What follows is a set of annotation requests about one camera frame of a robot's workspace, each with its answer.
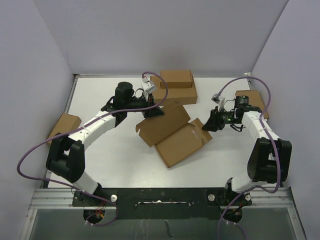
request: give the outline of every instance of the white table surface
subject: white table surface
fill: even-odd
[[[198,94],[196,104],[185,105],[191,120],[205,123],[216,104],[211,101],[232,78],[195,78]],[[141,78],[79,78],[69,114],[79,116],[82,124],[103,107],[119,82],[130,82],[140,87]],[[222,93],[226,100],[233,99],[237,90],[249,90],[246,79],[230,84]],[[227,102],[230,110],[233,102]],[[154,147],[148,145],[135,131],[144,118],[140,112],[128,117],[116,128],[96,140],[85,152],[85,170],[105,188],[191,188],[224,187],[231,177],[247,171],[247,163],[254,146],[250,134],[239,133],[228,125],[222,131],[211,132],[213,139],[187,159],[167,168]],[[51,179],[66,182],[52,174]],[[50,182],[49,188],[62,186]]]

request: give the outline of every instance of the closed cardboard box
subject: closed cardboard box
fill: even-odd
[[[136,125],[136,132],[170,168],[201,149],[212,137],[202,130],[198,118],[192,122],[184,106],[171,102],[162,108],[164,115],[148,118]]]
[[[151,81],[156,86],[156,90],[152,93],[154,101],[159,103],[166,94],[166,89],[160,87],[160,83],[162,82],[157,76],[151,76]],[[192,85],[188,88],[169,88],[168,96],[165,101],[161,104],[161,106],[165,106],[166,104],[172,101],[178,101],[182,105],[188,104],[196,104],[198,99],[196,84],[193,75],[191,74]]]
[[[190,70],[162,70],[160,75],[166,81],[169,89],[187,89],[191,88],[193,84]],[[166,88],[162,81],[160,88]]]

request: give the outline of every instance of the screw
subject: screw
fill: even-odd
[[[246,195],[244,198],[245,198],[245,200],[247,200],[247,201],[250,201],[250,200],[251,200],[250,194]]]
[[[113,195],[111,196],[111,198],[110,198],[111,202],[113,202],[113,203],[114,203],[115,201],[117,201],[117,199],[118,199],[117,195],[114,195],[114,194],[113,194]]]
[[[209,194],[208,195],[208,199],[209,199],[209,201],[214,201],[215,200],[215,195],[213,195],[213,194]]]

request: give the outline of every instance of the white connector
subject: white connector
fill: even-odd
[[[218,104],[218,110],[220,111],[223,107],[224,107],[224,104],[225,104],[225,97],[220,95],[218,96],[218,94],[214,94],[211,98],[212,101],[214,101],[216,104]]]
[[[143,91],[145,91],[148,95],[152,94],[156,89],[156,85],[152,81],[147,81],[141,84]]]

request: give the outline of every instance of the cable connector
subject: cable connector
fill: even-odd
[[[157,89],[156,85],[152,81],[144,82],[143,84],[141,84],[141,87],[147,95],[152,94]]]
[[[143,81],[144,83],[146,83],[146,82],[149,82],[149,79],[145,76],[145,77],[142,78],[142,81]]]
[[[224,108],[225,99],[226,98],[222,95],[218,96],[218,93],[214,94],[211,98],[212,101],[214,101],[216,104],[218,104],[219,111]]]
[[[212,101],[214,101],[216,104],[219,104],[221,102],[218,93],[214,94],[211,98]]]

